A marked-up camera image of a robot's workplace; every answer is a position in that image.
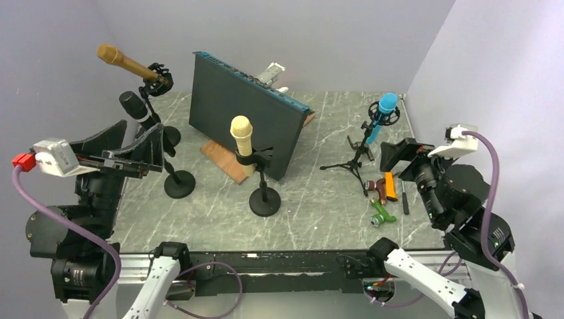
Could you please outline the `black microphone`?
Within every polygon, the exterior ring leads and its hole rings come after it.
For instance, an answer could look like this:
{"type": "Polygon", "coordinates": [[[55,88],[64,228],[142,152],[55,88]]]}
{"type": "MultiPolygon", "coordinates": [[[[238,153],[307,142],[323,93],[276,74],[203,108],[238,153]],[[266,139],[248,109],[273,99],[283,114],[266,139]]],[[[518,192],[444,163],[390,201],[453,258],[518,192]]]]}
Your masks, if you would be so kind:
{"type": "Polygon", "coordinates": [[[125,112],[145,130],[157,124],[144,101],[133,91],[123,92],[118,99],[125,112]]]}

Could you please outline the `cream beige microphone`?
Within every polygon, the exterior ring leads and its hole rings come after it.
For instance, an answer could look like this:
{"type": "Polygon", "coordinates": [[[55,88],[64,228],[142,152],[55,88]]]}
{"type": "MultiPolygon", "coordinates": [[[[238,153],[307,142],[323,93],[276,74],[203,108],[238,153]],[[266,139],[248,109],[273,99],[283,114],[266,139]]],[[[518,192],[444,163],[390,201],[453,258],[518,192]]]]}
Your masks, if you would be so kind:
{"type": "Polygon", "coordinates": [[[251,156],[253,153],[251,142],[253,126],[249,119],[242,115],[234,117],[231,121],[229,131],[235,139],[239,154],[243,157],[251,156]]]}

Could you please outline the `black desk mic stand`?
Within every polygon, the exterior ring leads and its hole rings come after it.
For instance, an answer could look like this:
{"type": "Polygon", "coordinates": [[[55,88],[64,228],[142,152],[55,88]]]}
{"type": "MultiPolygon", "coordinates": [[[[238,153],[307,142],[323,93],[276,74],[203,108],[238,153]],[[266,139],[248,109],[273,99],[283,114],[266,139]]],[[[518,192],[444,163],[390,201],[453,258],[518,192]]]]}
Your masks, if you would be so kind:
{"type": "Polygon", "coordinates": [[[181,138],[180,131],[172,126],[164,127],[164,151],[161,153],[161,159],[157,160],[157,165],[162,166],[168,173],[168,177],[164,182],[164,191],[168,197],[173,199],[181,199],[190,195],[196,186],[195,177],[186,170],[175,170],[173,165],[164,158],[164,153],[172,152],[176,155],[175,147],[179,144],[181,138]]]}

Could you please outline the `black desk stand with clip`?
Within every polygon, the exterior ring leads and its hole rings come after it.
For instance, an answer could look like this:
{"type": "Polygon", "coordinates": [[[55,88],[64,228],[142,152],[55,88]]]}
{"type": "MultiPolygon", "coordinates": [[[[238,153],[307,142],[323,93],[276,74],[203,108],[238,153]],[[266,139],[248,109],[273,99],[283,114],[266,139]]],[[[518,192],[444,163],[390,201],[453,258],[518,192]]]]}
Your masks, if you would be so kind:
{"type": "Polygon", "coordinates": [[[235,157],[241,165],[251,165],[253,171],[258,171],[260,176],[259,187],[249,196],[249,207],[251,211],[259,217],[270,217],[281,206],[281,197],[279,193],[267,185],[265,180],[264,171],[270,166],[273,158],[273,147],[265,148],[263,150],[251,149],[251,154],[243,156],[239,150],[235,150],[235,157]]]}

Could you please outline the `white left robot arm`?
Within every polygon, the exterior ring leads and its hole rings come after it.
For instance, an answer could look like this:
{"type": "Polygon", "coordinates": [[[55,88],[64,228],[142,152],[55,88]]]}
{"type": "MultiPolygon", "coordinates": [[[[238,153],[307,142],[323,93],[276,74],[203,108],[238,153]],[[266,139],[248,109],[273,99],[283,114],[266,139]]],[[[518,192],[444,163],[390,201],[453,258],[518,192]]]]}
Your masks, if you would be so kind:
{"type": "Polygon", "coordinates": [[[117,318],[120,245],[109,243],[126,180],[151,171],[172,171],[164,158],[164,127],[155,124],[129,146],[122,120],[81,141],[48,138],[13,160],[13,184],[26,200],[20,174],[33,168],[75,180],[74,205],[46,206],[31,200],[35,212],[25,235],[34,258],[51,261],[55,297],[69,318],[117,318]]]}

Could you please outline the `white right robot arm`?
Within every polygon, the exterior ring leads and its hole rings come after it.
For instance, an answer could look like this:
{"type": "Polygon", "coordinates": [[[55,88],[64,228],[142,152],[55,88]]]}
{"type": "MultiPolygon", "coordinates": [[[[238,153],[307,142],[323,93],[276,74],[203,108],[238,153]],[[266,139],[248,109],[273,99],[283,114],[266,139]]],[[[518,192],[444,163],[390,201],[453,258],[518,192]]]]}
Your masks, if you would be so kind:
{"type": "Polygon", "coordinates": [[[412,138],[380,146],[382,171],[408,162],[400,178],[416,184],[432,227],[444,232],[450,248],[466,262],[474,286],[450,282],[387,238],[367,250],[366,266],[375,276],[388,273],[405,280],[452,318],[534,318],[524,286],[512,272],[515,242],[511,228],[492,211],[499,179],[495,148],[487,144],[493,164],[490,182],[475,167],[458,163],[484,142],[480,134],[465,130],[444,146],[412,138]]]}

